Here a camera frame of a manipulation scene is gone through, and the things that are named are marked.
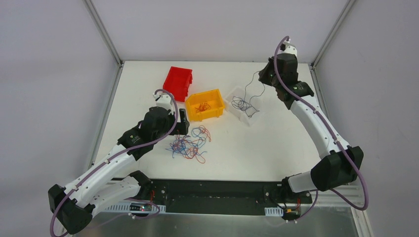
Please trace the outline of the red orange cable clump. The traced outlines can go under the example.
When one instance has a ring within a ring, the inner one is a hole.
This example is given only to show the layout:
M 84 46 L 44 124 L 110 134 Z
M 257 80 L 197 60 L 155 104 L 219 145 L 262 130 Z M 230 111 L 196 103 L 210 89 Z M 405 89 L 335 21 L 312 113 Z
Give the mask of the red orange cable clump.
M 200 103 L 196 108 L 196 113 L 205 112 L 211 109 L 211 106 L 208 102 Z

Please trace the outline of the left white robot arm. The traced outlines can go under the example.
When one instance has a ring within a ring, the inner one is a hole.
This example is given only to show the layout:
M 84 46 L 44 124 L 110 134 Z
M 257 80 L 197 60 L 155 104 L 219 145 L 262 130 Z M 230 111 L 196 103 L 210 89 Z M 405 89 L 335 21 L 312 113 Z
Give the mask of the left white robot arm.
M 119 201 L 132 197 L 146 199 L 150 195 L 152 181 L 139 170 L 109 187 L 106 184 L 119 171 L 152 151 L 154 145 L 167 136 L 186 135 L 189 124 L 185 109 L 175 111 L 150 107 L 144 119 L 124 132 L 99 163 L 64 187 L 55 184 L 48 190 L 53 213 L 50 235 L 55 235 L 55 220 L 65 228 L 63 236 L 73 235 L 83 230 L 98 213 Z

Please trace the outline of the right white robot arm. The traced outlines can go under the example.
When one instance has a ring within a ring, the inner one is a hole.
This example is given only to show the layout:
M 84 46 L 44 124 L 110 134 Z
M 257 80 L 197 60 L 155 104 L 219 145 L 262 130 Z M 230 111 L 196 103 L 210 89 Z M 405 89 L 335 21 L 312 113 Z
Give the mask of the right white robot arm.
M 280 194 L 286 202 L 295 201 L 303 191 L 327 191 L 355 181 L 364 157 L 362 149 L 349 145 L 325 118 L 313 90 L 298 80 L 297 66 L 295 55 L 281 53 L 268 59 L 258 79 L 275 88 L 308 132 L 321 159 L 310 171 L 283 179 L 286 185 Z

